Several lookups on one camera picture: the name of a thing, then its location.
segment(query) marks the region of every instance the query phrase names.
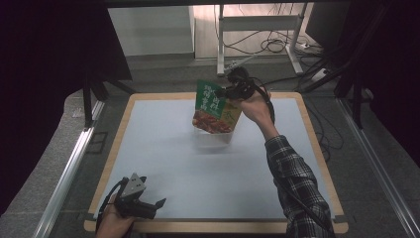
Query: green snack bag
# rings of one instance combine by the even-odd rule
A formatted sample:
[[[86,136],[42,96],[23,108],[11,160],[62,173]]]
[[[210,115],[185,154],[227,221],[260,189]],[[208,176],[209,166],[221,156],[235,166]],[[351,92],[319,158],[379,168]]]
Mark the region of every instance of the green snack bag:
[[[214,92],[221,88],[214,82],[197,81],[192,125],[211,134],[233,132],[242,112],[226,98],[218,98],[215,95]]]

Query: person's left hand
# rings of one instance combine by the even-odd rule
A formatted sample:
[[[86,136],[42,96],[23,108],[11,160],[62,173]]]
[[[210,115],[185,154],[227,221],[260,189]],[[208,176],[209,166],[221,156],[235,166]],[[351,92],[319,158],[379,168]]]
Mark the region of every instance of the person's left hand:
[[[115,194],[111,196],[109,203],[114,203],[114,200]],[[114,204],[108,204],[102,214],[96,238],[121,238],[135,220],[132,216],[122,217]]]

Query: hand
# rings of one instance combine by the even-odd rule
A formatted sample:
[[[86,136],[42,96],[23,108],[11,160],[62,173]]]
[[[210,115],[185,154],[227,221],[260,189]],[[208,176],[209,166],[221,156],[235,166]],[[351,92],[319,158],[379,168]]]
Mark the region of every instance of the hand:
[[[230,100],[230,102],[241,108],[244,114],[260,127],[266,141],[279,135],[271,121],[268,106],[259,92],[254,92],[247,100]]]
[[[114,203],[115,194],[109,199],[109,203]],[[108,204],[102,214],[102,222],[96,233],[97,238],[121,238],[131,224],[136,220],[135,217],[122,217],[114,204]]]

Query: plaid sleeve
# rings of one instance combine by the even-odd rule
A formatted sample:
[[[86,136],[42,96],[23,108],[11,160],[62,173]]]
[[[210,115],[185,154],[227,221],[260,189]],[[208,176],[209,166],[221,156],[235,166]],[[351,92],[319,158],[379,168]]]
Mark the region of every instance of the plaid sleeve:
[[[318,191],[317,180],[312,170],[304,162],[284,136],[277,136],[265,142],[267,160],[271,173],[281,179],[285,187],[306,207],[333,231],[330,208]],[[302,209],[276,180],[278,198],[288,219],[287,237],[329,237],[330,232],[324,230]]]

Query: white wall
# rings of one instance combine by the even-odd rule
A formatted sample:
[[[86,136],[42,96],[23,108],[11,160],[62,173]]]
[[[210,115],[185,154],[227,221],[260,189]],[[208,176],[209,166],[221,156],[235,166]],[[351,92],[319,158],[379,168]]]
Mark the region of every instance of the white wall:
[[[192,6],[108,11],[126,57],[194,52]]]

